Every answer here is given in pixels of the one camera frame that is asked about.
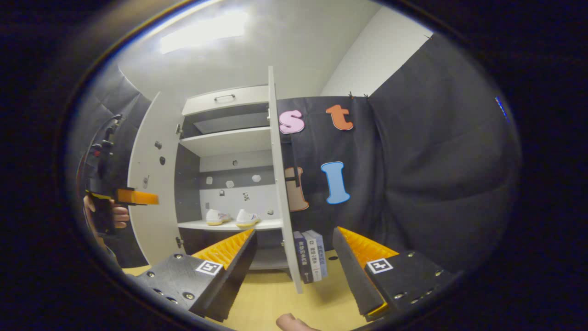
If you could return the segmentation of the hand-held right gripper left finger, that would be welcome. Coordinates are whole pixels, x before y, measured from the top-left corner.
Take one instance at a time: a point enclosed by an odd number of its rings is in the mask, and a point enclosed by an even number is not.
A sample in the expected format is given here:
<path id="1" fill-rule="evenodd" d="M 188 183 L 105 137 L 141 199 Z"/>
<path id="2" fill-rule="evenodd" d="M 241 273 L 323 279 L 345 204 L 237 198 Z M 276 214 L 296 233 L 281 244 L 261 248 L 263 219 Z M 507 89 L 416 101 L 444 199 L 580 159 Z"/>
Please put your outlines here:
<path id="1" fill-rule="evenodd" d="M 223 322 L 258 249 L 255 229 L 241 231 L 193 255 L 174 253 L 135 282 L 176 311 Z"/>

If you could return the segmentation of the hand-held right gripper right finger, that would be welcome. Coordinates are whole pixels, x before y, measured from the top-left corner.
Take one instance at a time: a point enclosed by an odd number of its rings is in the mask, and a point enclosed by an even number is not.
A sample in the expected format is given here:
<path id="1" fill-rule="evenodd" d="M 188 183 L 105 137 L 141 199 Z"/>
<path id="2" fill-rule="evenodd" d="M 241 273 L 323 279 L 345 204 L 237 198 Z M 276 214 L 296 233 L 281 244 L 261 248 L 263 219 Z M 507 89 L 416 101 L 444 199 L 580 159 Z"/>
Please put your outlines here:
<path id="1" fill-rule="evenodd" d="M 345 278 L 367 321 L 401 321 L 428 308 L 455 284 L 455 274 L 415 250 L 397 252 L 345 228 L 333 231 Z"/>

